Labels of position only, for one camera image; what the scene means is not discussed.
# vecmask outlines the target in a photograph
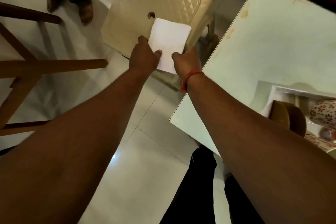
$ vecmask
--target stool hole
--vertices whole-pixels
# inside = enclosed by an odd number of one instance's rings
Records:
[[[154,12],[149,12],[148,15],[147,15],[147,18],[148,19],[155,18],[155,13]]]

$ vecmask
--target forearm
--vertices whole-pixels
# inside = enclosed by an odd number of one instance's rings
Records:
[[[187,89],[225,164],[266,223],[335,218],[336,168],[330,156],[203,74],[191,76]]]
[[[128,70],[1,158],[0,185],[13,187],[2,192],[1,215],[25,202],[17,208],[25,223],[78,221],[119,145],[146,79]],[[38,214],[27,220],[31,211]]]

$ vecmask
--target hand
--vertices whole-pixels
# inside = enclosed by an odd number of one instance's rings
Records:
[[[158,67],[161,55],[162,50],[153,52],[148,40],[141,35],[129,59],[129,69],[140,71],[149,77]]]
[[[184,80],[191,71],[202,69],[195,46],[189,48],[183,54],[175,52],[171,57],[174,60],[175,71],[182,80]]]

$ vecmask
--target beige plastic stool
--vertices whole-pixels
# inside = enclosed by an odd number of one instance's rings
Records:
[[[190,25],[192,30],[186,48],[196,44],[206,26],[207,39],[213,46],[211,49],[218,44],[218,37],[214,34],[212,0],[116,0],[101,28],[103,40],[130,57],[140,35],[149,39],[154,18]],[[153,76],[174,89],[181,86],[175,74],[156,70]]]

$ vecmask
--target red thread bracelet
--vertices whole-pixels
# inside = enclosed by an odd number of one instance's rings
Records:
[[[203,74],[203,71],[202,70],[192,70],[191,72],[189,72],[184,81],[183,81],[183,84],[182,84],[182,88],[180,89],[180,92],[187,92],[187,81],[189,79],[189,77],[191,77],[192,75],[194,74]]]

